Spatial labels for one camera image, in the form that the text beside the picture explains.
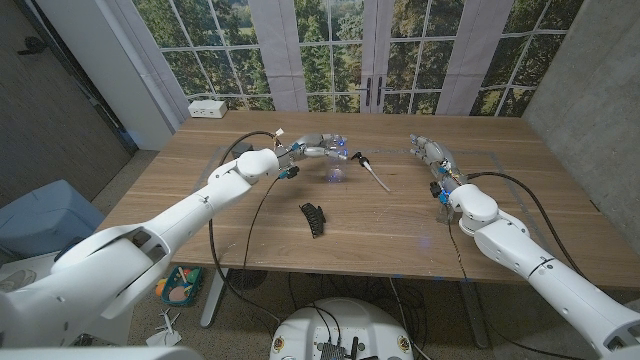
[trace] floor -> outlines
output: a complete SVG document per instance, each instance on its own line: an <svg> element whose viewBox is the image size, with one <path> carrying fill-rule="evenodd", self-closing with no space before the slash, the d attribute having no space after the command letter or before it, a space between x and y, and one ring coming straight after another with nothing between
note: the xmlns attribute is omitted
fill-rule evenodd
<svg viewBox="0 0 640 360"><path fill-rule="evenodd" d="M111 183L93 200L93 204L108 214L126 193L133 182L153 161L157 152L138 151L132 160ZM264 359L268 357L271 343L270 332L275 324L268 318L262 322L254 317L237 298L227 292L222 300L214 324L209 329L200 327L200 316L211 286L214 269L205 269L203 287L196 300L188 307L172 308L170 314L180 312L175 329L182 336L180 345L187 346L205 359ZM427 342L424 351L433 360L445 359L550 359L551 357L521 349L501 339L490 331L492 348L480 350L474 346L462 299L460 284L448 281L397 279L400 287L413 287L424 296L427 321ZM291 275L292 291L298 305L331 296L348 296L370 299L366 284L374 282L388 285L388 279L320 276L294 273ZM595 353L584 339L569 326L527 284L478 284L478 292L486 319L503 335L529 347L564 355L596 359ZM640 293L634 291L607 291L614 299L640 310ZM254 290L245 291L245 296L272 310L281 318L294 311L289 293L288 274L270 272L264 283ZM395 302L381 299L375 305L400 321ZM156 326L162 324L158 316L167 306L159 297L149 293L134 309L129 334L129 345L145 345Z"/></svg>

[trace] gray wall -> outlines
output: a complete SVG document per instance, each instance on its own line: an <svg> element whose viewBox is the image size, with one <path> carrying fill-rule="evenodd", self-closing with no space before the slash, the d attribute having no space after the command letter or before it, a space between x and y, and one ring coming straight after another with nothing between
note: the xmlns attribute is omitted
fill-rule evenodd
<svg viewBox="0 0 640 360"><path fill-rule="evenodd" d="M640 254L640 6L586 0L523 118Z"/></svg>
<svg viewBox="0 0 640 360"><path fill-rule="evenodd" d="M171 131L95 0L38 4L138 147L162 149Z"/></svg>

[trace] electrical outlet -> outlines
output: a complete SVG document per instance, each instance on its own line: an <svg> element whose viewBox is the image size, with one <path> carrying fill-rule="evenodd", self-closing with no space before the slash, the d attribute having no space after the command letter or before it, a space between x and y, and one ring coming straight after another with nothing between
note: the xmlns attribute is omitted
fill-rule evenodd
<svg viewBox="0 0 640 360"><path fill-rule="evenodd" d="M189 113L192 117L222 118L227 112L224 101L196 100L189 105Z"/></svg>

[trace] blue container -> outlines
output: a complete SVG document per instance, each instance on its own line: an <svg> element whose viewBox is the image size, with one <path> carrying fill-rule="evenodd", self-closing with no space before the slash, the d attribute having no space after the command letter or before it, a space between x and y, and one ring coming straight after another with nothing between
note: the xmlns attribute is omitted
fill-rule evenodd
<svg viewBox="0 0 640 360"><path fill-rule="evenodd" d="M182 300L182 301L171 301L169 300L169 293L171 292L171 290L173 290L174 288L176 288L177 286L184 286L185 288L187 286L189 286L189 283L187 283L185 285L184 281L182 281L182 276L180 276L180 272L178 271L178 268L181 267L182 270L198 270L198 276L196 276L196 280L193 284L193 288L191 289L191 291L189 292L189 296L187 296L186 299ZM173 268L173 271L171 271L171 275L169 275L169 277L167 278L167 283L164 285L164 289L162 289L162 301L165 304L169 304L169 305L178 305L178 306L183 306L183 305L188 305L189 303L191 303L193 301L193 299L196 296L196 293L198 292L198 289L200 288L200 283L201 283L201 279L202 279L202 267L200 266L176 266Z"/></svg>

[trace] robotic hand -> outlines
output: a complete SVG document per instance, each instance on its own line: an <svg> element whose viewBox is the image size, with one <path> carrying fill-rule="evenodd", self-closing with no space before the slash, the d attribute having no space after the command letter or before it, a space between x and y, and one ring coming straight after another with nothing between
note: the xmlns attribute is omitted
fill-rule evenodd
<svg viewBox="0 0 640 360"><path fill-rule="evenodd" d="M531 240L522 221L467 183L446 147L416 135L411 135L411 142L417 145L411 153L429 165L438 180L430 188L447 209L448 220L453 211L461 212L460 229L474 238L485 256L527 280L600 356L640 348L640 314L618 304Z"/></svg>
<svg viewBox="0 0 640 360"><path fill-rule="evenodd" d="M347 139L334 134L308 134L296 140L288 148L277 148L276 155L281 168L292 166L293 162L308 157L323 157L347 160L346 154L336 151Z"/></svg>
<svg viewBox="0 0 640 360"><path fill-rule="evenodd" d="M65 346L95 319L135 304L164 274L175 253L217 213L263 176L297 173L307 157L346 159L331 147L339 135L303 136L289 149L248 151L213 171L208 183L148 221L115 226L64 253L51 275L0 292L0 347Z"/></svg>

